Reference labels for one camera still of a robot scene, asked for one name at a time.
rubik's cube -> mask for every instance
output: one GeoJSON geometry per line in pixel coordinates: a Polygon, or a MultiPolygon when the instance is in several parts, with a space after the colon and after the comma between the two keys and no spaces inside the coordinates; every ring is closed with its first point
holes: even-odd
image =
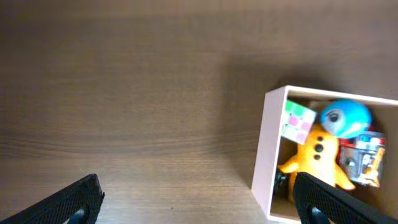
{"type": "Polygon", "coordinates": [[[282,136],[304,144],[316,115],[315,111],[287,100],[282,112],[282,136]]]}

white box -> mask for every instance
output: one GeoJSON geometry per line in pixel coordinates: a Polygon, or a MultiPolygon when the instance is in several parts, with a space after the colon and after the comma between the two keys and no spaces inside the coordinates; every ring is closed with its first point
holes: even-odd
{"type": "Polygon", "coordinates": [[[257,149],[252,192],[267,220],[300,223],[295,205],[287,198],[273,197],[273,186],[278,159],[283,163],[287,155],[297,152],[297,147],[280,137],[280,117],[287,98],[303,101],[351,99],[364,103],[372,111],[374,119],[387,134],[387,151],[379,189],[363,187],[353,191],[353,196],[376,207],[382,213],[398,218],[398,101],[361,96],[335,91],[316,90],[297,86],[285,86],[266,94],[257,149]]]}

blue toy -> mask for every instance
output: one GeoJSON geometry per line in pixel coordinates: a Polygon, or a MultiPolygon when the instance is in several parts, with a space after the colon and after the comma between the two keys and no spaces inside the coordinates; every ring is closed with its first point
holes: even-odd
{"type": "Polygon", "coordinates": [[[369,110],[361,103],[337,100],[322,111],[320,121],[330,134],[350,139],[367,131],[372,117],[369,110]]]}

toy collection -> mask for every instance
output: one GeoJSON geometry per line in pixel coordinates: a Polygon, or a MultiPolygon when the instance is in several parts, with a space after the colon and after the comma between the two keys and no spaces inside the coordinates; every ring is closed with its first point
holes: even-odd
{"type": "Polygon", "coordinates": [[[366,131],[355,139],[342,139],[340,151],[340,166],[350,180],[380,187],[381,161],[386,151],[384,134],[366,131]]]}
{"type": "Polygon", "coordinates": [[[346,190],[355,186],[336,163],[338,138],[323,130],[319,124],[314,124],[304,145],[298,144],[297,154],[278,168],[285,174],[290,174],[289,200],[293,201],[293,186],[298,172],[307,172],[318,179],[346,190]]]}
{"type": "Polygon", "coordinates": [[[337,100],[321,113],[320,122],[330,134],[343,139],[359,136],[372,122],[369,110],[353,100],[337,100]]]}
{"type": "Polygon", "coordinates": [[[285,110],[282,112],[281,135],[291,141],[304,144],[316,115],[315,111],[287,100],[285,110]]]}
{"type": "Polygon", "coordinates": [[[296,155],[278,166],[274,190],[281,191],[282,186],[288,185],[289,200],[293,201],[298,172],[307,172],[345,190],[355,189],[351,181],[380,187],[386,137],[368,131],[372,117],[367,107],[353,100],[336,100],[320,113],[320,123],[314,124],[316,116],[309,108],[286,102],[282,136],[298,146],[296,155]]]}

toy package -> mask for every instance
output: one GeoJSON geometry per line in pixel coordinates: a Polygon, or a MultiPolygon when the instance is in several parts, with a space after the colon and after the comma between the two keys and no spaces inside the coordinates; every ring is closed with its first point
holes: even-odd
{"type": "Polygon", "coordinates": [[[350,180],[380,187],[381,161],[386,151],[385,135],[366,131],[354,139],[341,139],[340,150],[339,163],[350,180]]]}
{"type": "Polygon", "coordinates": [[[315,111],[287,100],[282,112],[282,136],[304,144],[316,115],[315,111]]]}

